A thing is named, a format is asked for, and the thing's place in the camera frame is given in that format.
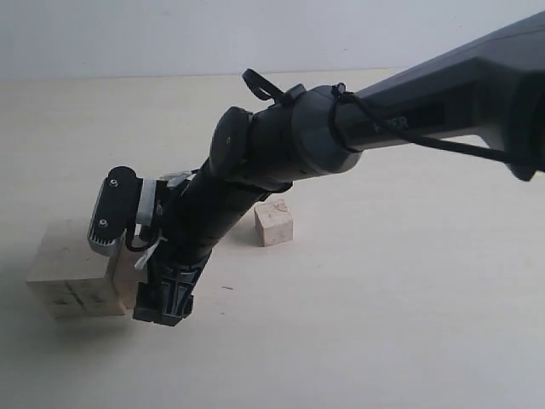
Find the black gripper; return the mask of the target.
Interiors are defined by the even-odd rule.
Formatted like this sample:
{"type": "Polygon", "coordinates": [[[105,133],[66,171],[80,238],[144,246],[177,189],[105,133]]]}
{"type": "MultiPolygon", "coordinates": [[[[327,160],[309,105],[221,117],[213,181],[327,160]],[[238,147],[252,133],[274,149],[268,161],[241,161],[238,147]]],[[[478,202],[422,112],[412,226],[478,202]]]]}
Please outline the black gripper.
{"type": "Polygon", "coordinates": [[[189,181],[165,187],[160,241],[149,260],[149,272],[160,272],[160,285],[139,283],[132,318],[176,326],[192,312],[194,272],[178,269],[201,262],[254,204],[270,196],[263,188],[215,176],[199,169],[189,181]]]}

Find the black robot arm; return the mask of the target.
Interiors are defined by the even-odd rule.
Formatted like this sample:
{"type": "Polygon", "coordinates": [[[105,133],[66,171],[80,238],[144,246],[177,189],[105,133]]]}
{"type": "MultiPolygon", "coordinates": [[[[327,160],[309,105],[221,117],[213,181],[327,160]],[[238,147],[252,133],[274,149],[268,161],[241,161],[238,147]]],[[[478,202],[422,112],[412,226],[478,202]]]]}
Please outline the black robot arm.
{"type": "Polygon", "coordinates": [[[529,181],[544,168],[544,15],[534,14],[351,92],[343,84],[280,91],[244,81],[270,106],[228,109],[209,156],[163,208],[143,264],[135,320],[174,326],[212,249],[251,209],[295,181],[346,172],[362,153],[410,143],[505,164],[529,181]]]}

